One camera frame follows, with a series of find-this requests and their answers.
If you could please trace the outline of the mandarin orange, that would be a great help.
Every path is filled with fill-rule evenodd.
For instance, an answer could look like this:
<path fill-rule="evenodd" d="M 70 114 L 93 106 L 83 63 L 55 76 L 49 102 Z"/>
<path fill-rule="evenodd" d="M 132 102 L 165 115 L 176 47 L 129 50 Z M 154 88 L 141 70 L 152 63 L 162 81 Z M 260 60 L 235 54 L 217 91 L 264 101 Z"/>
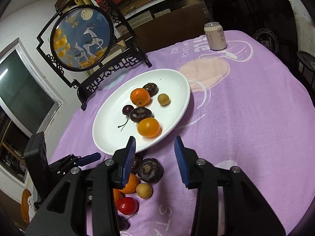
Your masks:
<path fill-rule="evenodd" d="M 119 189 L 119 191 L 123 194 L 131 194 L 136 192 L 136 188 L 139 184 L 139 179 L 133 173 L 130 174 L 129 180 L 123 189 Z"/>
<path fill-rule="evenodd" d="M 113 195 L 114 195 L 114 204 L 116 205 L 117 202 L 122 199 L 124 197 L 123 193 L 118 190 L 118 189 L 114 189 L 113 190 Z"/>

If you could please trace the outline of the red cherry tomato back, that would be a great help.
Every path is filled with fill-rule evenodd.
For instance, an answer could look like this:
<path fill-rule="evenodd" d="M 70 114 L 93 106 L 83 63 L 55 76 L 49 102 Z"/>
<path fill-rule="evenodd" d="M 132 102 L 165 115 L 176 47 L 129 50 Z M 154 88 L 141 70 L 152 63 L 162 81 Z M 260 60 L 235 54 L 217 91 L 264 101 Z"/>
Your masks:
<path fill-rule="evenodd" d="M 138 202 L 132 197 L 124 197 L 116 203 L 116 208 L 124 215 L 133 215 L 138 209 Z"/>

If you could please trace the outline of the dark cherry with stem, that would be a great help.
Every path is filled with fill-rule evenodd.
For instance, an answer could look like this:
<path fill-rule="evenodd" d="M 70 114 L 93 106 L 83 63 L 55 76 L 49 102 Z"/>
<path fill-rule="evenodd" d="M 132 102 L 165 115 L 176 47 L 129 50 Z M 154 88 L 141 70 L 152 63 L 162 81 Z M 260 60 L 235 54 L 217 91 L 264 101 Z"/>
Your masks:
<path fill-rule="evenodd" d="M 130 119 L 130 113 L 133 111 L 134 107 L 132 105 L 125 105 L 122 109 L 122 113 L 126 116 L 126 121 L 123 125 L 119 125 L 118 128 L 123 129 Z"/>

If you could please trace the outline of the water chestnut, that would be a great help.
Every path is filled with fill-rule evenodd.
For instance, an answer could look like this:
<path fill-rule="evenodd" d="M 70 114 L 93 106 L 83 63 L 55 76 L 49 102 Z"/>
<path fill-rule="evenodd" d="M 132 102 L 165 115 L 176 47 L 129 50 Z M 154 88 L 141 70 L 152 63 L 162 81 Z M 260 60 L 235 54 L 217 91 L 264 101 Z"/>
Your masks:
<path fill-rule="evenodd" d="M 146 107 L 135 108 L 130 113 L 130 119 L 135 123 L 139 123 L 143 119 L 151 117 L 153 117 L 153 113 L 150 111 L 150 109 L 147 109 Z"/>
<path fill-rule="evenodd" d="M 133 173 L 134 175 L 137 174 L 137 172 L 138 172 L 138 167 L 140 166 L 142 160 L 143 160 L 143 157 L 142 157 L 142 156 L 135 156 L 135 157 L 134 157 L 133 164 L 132 164 L 132 168 L 131 168 L 131 173 Z"/>
<path fill-rule="evenodd" d="M 164 168 L 155 158 L 146 158 L 138 166 L 137 175 L 145 183 L 157 183 L 164 174 Z"/>
<path fill-rule="evenodd" d="M 150 97 L 158 93 L 158 86 L 155 83 L 147 83 L 143 86 L 143 89 L 145 89 L 149 93 Z"/>

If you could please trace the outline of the yellow-orange kumquat front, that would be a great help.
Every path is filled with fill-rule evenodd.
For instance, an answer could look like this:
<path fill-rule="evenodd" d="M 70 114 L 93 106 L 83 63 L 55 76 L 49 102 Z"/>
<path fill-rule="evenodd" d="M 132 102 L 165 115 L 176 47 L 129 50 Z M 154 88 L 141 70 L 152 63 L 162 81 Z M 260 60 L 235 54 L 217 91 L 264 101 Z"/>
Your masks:
<path fill-rule="evenodd" d="M 137 126 L 138 133 L 147 138 L 155 137 L 160 132 L 160 124 L 159 122 L 152 117 L 145 118 L 139 122 Z"/>

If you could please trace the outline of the longan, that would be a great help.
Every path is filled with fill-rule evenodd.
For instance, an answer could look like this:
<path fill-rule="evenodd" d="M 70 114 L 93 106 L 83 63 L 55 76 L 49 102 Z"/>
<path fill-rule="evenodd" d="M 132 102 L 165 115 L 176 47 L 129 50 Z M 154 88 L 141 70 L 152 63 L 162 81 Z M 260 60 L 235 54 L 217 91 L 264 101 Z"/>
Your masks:
<path fill-rule="evenodd" d="M 153 194 L 153 188 L 150 184 L 140 183 L 136 187 L 136 193 L 142 199 L 148 199 Z"/>
<path fill-rule="evenodd" d="M 168 104 L 170 103 L 170 98 L 169 98 L 169 96 L 168 96 L 167 94 L 165 94 L 165 93 L 160 94 L 160 95 L 158 96 L 157 100 L 158 100 L 158 102 L 159 102 L 159 104 L 160 104 L 161 106 L 166 106 L 166 105 L 168 105 Z"/>

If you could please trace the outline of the white oval plate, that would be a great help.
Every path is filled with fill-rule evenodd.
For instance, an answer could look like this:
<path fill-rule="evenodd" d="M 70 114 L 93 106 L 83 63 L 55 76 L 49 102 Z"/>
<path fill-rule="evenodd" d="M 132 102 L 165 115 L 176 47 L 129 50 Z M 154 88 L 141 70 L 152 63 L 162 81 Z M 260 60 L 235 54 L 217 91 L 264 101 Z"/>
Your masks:
<path fill-rule="evenodd" d="M 191 90 L 186 77 L 172 69 L 157 69 L 130 79 L 101 105 L 92 126 L 97 148 L 113 155 L 129 137 L 136 152 L 162 141 L 188 108 Z"/>

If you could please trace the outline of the window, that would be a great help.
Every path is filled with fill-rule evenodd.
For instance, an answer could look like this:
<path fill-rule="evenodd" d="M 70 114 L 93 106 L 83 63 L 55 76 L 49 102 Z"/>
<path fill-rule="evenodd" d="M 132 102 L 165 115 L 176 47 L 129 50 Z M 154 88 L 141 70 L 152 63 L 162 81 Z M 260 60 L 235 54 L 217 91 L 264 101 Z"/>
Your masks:
<path fill-rule="evenodd" d="M 1 51 L 1 166 L 19 182 L 26 179 L 29 139 L 46 130 L 60 105 L 36 76 L 18 38 Z"/>

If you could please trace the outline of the purple printed tablecloth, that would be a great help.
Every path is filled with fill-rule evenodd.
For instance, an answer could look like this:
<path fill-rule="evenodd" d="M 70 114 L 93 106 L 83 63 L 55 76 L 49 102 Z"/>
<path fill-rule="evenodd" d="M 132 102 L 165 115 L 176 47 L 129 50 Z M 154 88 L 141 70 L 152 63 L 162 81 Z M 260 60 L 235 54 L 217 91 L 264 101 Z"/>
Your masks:
<path fill-rule="evenodd" d="M 153 69 L 180 71 L 192 96 L 179 125 L 144 152 L 164 167 L 153 196 L 139 199 L 127 235 L 189 235 L 196 190 L 182 183 L 173 149 L 186 147 L 221 168 L 239 166 L 264 195 L 287 233 L 314 199 L 314 106 L 305 87 L 263 45 L 226 31 L 211 51 L 200 36 L 148 54 Z"/>

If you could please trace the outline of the deer painting screen stand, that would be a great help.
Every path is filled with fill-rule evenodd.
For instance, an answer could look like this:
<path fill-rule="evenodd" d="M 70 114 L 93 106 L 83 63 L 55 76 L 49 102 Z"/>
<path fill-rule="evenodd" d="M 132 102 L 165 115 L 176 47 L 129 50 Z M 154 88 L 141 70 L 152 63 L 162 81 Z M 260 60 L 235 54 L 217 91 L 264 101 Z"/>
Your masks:
<path fill-rule="evenodd" d="M 85 110 L 100 83 L 113 72 L 140 62 L 148 67 L 152 64 L 112 0 L 105 0 L 104 9 L 91 4 L 69 5 L 61 7 L 40 31 L 36 50 L 68 87 L 76 89 Z M 125 50 L 104 62 L 117 42 L 115 24 L 127 27 L 131 36 L 124 41 Z"/>

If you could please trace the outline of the brown wooden board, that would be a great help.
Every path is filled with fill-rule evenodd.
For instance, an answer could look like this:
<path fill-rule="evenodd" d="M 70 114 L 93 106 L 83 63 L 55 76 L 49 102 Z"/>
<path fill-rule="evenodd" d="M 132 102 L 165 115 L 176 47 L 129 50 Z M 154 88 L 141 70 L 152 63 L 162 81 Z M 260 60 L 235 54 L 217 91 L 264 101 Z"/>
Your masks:
<path fill-rule="evenodd" d="M 134 32 L 138 47 L 147 53 L 203 35 L 205 23 L 202 7 L 195 4 L 144 23 Z"/>

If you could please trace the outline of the black round stool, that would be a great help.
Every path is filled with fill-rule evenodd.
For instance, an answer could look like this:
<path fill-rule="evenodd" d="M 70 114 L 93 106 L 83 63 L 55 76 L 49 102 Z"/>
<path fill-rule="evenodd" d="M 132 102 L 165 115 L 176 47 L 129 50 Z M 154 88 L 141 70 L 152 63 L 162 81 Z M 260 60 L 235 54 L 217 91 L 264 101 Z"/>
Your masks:
<path fill-rule="evenodd" d="M 298 68 L 301 69 L 301 73 L 307 79 L 311 86 L 314 85 L 314 63 L 315 58 L 312 54 L 299 50 L 297 52 Z"/>

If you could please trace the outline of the pink beverage can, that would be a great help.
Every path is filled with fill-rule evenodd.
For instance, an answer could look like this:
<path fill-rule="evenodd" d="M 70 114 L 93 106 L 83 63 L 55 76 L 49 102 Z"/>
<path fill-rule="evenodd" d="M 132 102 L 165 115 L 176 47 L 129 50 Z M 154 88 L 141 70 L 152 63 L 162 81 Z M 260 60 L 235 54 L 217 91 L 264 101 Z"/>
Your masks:
<path fill-rule="evenodd" d="M 220 51 L 227 47 L 224 31 L 219 22 L 206 23 L 204 31 L 211 50 Z"/>

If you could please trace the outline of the black chair back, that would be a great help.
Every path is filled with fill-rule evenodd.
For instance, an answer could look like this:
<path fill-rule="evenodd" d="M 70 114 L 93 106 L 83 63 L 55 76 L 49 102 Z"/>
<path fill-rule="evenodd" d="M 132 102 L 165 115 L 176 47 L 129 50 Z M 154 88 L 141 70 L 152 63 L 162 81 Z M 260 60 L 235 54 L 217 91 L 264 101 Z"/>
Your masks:
<path fill-rule="evenodd" d="M 297 63 L 298 36 L 288 0 L 203 0 L 212 21 L 246 33 L 286 66 Z"/>

